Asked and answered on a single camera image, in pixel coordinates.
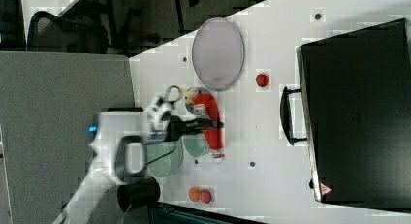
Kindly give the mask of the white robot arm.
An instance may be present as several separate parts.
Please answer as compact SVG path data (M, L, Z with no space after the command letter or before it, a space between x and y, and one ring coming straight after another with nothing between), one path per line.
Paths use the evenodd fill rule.
M214 96L197 94L193 102L195 117L190 120L173 115L173 109L173 100L157 96L145 110L101 112L98 124L90 128L95 134L90 147L96 156L79 188L52 224L87 224L107 190L144 180L144 168L150 163L147 149L152 145L202 133L212 157L220 163L224 159L223 123Z

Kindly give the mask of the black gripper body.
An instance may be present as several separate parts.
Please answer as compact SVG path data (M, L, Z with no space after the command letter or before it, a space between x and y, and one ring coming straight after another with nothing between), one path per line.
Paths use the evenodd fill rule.
M195 118L184 121L176 115L172 115L168 125L168 141L178 141L184 135L195 135L206 128L206 120Z

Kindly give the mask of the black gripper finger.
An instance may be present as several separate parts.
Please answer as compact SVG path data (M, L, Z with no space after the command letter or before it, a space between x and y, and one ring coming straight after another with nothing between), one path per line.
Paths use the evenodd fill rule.
M222 129L224 127L224 123L221 121L206 119L205 120L205 128L206 129Z

